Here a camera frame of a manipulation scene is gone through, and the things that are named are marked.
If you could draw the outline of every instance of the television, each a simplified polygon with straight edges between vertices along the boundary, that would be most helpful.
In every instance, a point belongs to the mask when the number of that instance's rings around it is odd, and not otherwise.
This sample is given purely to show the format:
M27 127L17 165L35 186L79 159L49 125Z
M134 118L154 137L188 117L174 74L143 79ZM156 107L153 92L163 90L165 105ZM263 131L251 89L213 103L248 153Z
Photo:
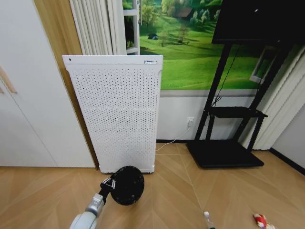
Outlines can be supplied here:
M212 43L305 43L303 1L223 0Z

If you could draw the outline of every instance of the robotic hand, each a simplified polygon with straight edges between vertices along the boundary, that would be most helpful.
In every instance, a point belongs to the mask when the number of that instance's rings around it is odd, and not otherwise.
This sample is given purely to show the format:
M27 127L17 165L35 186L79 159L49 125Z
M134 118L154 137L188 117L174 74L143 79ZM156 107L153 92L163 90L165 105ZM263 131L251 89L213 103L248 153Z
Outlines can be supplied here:
M70 229L95 229L97 224L96 219L102 212L108 194L114 188L115 180L107 178L101 182L100 192L94 195L91 203L86 207L85 212L75 217L70 226Z
M143 190L144 177L139 169L133 166L120 168L101 182L100 192L94 195L85 212L75 217L70 229L95 229L96 219L101 214L109 193L117 203L131 205L140 199Z

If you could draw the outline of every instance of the wall outlet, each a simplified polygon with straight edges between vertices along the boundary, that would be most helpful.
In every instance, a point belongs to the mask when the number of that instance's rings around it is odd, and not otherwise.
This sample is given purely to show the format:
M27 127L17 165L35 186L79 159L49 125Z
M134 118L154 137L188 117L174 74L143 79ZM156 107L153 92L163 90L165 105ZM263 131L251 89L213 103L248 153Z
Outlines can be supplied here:
M194 117L187 117L186 122L187 122L187 127L191 127L194 122Z

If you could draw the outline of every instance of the wooden floor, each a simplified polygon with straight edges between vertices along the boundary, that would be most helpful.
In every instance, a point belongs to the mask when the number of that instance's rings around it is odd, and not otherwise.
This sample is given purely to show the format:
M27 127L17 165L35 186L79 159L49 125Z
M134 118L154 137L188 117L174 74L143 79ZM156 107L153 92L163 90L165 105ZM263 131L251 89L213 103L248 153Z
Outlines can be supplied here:
M167 145L138 203L120 206L109 195L97 228L205 229L203 210L218 229L257 229L253 213L276 229L305 228L305 177L269 152L255 155L264 167L202 170L184 144ZM0 228L69 228L106 177L91 168L2 167Z

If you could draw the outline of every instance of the red toy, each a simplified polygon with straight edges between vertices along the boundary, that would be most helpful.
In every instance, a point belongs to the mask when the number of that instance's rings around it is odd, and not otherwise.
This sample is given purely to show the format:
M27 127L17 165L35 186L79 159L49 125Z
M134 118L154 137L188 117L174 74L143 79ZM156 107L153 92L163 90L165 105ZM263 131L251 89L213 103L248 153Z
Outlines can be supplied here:
M264 229L275 229L275 227L271 224L267 224L266 222L266 217L264 215L260 215L260 214L254 214L253 215L257 225L260 228L264 228Z

